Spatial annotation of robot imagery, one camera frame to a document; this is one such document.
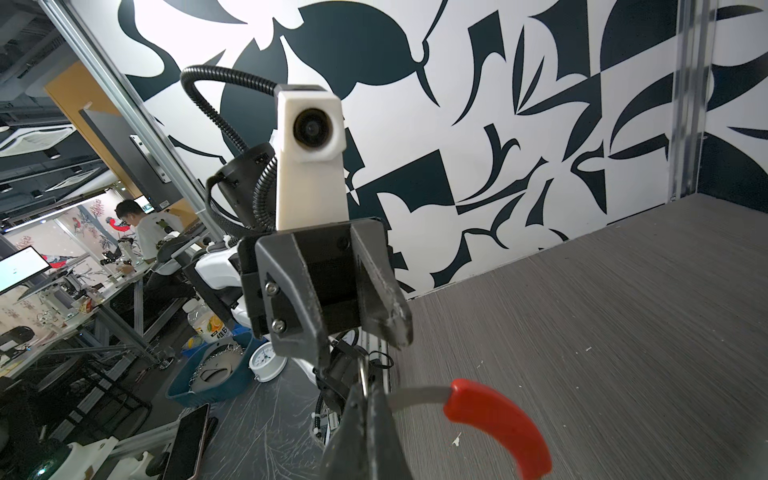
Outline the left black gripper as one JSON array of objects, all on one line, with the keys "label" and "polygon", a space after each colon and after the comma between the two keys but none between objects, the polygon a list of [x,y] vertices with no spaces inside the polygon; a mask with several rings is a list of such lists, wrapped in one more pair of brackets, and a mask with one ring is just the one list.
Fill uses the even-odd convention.
[{"label": "left black gripper", "polygon": [[330,363],[328,335],[360,327],[397,349],[414,339],[410,307],[378,220],[251,234],[236,247],[246,318],[277,354]]}]

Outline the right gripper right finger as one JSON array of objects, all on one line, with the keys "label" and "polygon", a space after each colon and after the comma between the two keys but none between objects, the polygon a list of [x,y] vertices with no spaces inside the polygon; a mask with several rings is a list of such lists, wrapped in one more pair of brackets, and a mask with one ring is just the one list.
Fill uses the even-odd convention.
[{"label": "right gripper right finger", "polygon": [[384,389],[374,384],[365,416],[367,479],[411,480],[405,454]]}]

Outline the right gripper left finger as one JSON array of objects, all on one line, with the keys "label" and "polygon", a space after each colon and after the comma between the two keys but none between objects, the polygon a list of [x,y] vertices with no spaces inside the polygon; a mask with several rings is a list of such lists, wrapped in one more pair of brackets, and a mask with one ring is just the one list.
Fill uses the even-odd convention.
[{"label": "right gripper left finger", "polygon": [[367,400],[355,385],[347,398],[339,427],[326,445],[320,478],[358,480],[368,478],[366,446]]}]

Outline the large wire keyring red sleeve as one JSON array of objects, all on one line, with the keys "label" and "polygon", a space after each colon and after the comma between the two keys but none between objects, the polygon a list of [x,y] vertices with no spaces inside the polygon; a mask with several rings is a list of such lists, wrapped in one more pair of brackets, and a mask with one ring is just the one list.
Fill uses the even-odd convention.
[{"label": "large wire keyring red sleeve", "polygon": [[[367,400],[367,371],[360,382]],[[468,425],[492,437],[515,460],[519,477],[541,479],[552,471],[549,447],[530,417],[512,400],[493,388],[468,379],[449,385],[407,387],[386,394],[392,415],[420,405],[438,405],[452,423]]]}]

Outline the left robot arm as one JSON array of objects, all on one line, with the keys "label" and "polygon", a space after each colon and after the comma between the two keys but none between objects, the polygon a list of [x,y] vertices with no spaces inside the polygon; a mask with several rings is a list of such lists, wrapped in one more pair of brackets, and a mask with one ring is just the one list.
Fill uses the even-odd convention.
[{"label": "left robot arm", "polygon": [[316,371],[331,337],[360,328],[396,348],[414,338],[383,223],[363,218],[292,230],[245,229],[185,270],[218,315],[268,336],[277,354]]}]

